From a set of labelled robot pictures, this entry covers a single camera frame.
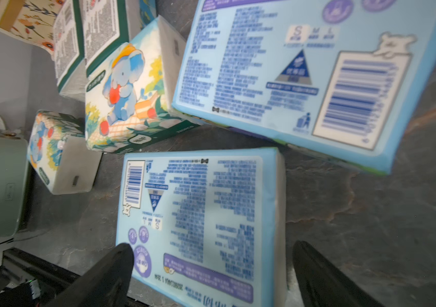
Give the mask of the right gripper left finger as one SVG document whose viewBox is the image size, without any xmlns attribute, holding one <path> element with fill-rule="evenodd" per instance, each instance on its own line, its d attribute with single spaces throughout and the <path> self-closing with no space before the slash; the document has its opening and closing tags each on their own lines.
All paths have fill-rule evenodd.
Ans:
<svg viewBox="0 0 436 307">
<path fill-rule="evenodd" d="M 134 255 L 122 243 L 52 300 L 49 306 L 126 306 Z"/>
</svg>

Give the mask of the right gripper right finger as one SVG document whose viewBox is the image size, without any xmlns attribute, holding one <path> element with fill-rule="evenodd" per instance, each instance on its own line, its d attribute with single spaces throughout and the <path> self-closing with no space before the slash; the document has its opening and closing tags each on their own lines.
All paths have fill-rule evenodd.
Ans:
<svg viewBox="0 0 436 307">
<path fill-rule="evenodd" d="M 305 306 L 381 306 L 306 241 L 293 246 L 293 267 Z"/>
</svg>

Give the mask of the floral canvas tote bag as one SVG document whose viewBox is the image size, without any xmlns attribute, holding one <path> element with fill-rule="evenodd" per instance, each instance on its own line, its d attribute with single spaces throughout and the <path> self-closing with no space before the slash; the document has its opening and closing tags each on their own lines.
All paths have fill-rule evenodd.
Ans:
<svg viewBox="0 0 436 307">
<path fill-rule="evenodd" d="M 62 0 L 0 0 L 0 32 L 54 54 L 54 22 Z"/>
</svg>

